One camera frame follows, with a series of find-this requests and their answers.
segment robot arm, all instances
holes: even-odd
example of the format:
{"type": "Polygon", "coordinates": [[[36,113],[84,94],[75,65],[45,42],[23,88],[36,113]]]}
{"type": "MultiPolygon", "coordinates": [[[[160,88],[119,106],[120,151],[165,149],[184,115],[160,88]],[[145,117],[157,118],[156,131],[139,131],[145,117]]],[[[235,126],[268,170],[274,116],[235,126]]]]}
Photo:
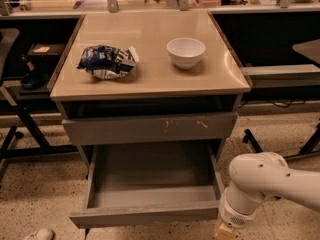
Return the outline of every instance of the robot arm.
{"type": "Polygon", "coordinates": [[[240,155],[231,161],[229,173],[231,184],[219,205],[219,214],[229,227],[244,228],[269,196],[320,212],[320,173],[290,169],[276,153],[240,155]]]}

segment crumpled bag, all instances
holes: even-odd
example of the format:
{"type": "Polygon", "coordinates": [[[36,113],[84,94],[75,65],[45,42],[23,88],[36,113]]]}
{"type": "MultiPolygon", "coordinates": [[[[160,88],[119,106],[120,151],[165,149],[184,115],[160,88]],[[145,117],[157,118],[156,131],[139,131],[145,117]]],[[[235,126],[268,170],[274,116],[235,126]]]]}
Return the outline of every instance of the crumpled bag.
{"type": "Polygon", "coordinates": [[[78,69],[85,69],[89,74],[103,80],[125,77],[139,61],[133,46],[128,50],[96,45],[84,49],[78,69]]]}

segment open drawer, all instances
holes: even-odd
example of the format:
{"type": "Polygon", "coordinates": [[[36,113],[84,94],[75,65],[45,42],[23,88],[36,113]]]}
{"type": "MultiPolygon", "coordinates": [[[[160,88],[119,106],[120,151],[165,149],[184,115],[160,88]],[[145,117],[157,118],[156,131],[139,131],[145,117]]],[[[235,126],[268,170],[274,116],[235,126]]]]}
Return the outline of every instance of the open drawer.
{"type": "Polygon", "coordinates": [[[79,228],[215,219],[220,175],[206,141],[95,146],[79,228]]]}
{"type": "Polygon", "coordinates": [[[73,145],[100,145],[229,137],[236,112],[63,120],[73,145]]]}

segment speckled floor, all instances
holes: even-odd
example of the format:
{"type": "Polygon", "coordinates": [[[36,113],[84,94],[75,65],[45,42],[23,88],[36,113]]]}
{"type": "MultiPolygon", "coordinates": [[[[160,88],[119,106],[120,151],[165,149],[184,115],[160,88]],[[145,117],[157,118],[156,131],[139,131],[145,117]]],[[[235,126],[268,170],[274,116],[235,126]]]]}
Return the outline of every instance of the speckled floor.
{"type": "MultiPolygon", "coordinates": [[[[302,146],[315,131],[319,118],[320,112],[240,116],[218,162],[224,184],[229,183],[230,160],[252,152],[251,146],[242,142],[245,129],[251,129],[264,151],[279,151],[302,146]]],[[[41,129],[50,143],[68,143],[62,127],[41,129]]],[[[3,137],[7,130],[0,129],[3,137]]],[[[16,148],[35,145],[27,132],[15,144],[16,148]]],[[[289,166],[320,171],[320,156],[290,162],[289,166]]],[[[80,210],[83,204],[86,168],[80,155],[7,160],[1,164],[0,180],[0,239],[19,240],[42,227],[52,228],[56,239],[83,239],[83,231],[68,218],[70,212],[80,210]]],[[[99,228],[91,229],[87,239],[214,239],[214,225],[215,221],[203,221],[99,228]]],[[[271,199],[258,208],[253,224],[240,231],[237,239],[316,240],[319,225],[319,213],[284,199],[271,199]]]]}

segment shoe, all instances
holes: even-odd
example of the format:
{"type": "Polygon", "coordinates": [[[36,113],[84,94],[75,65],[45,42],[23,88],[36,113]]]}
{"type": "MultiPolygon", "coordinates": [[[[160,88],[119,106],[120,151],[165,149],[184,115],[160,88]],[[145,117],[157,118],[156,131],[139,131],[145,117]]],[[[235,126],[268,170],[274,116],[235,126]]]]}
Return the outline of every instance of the shoe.
{"type": "Polygon", "coordinates": [[[53,240],[54,232],[51,229],[42,228],[23,238],[23,240],[53,240]]]}

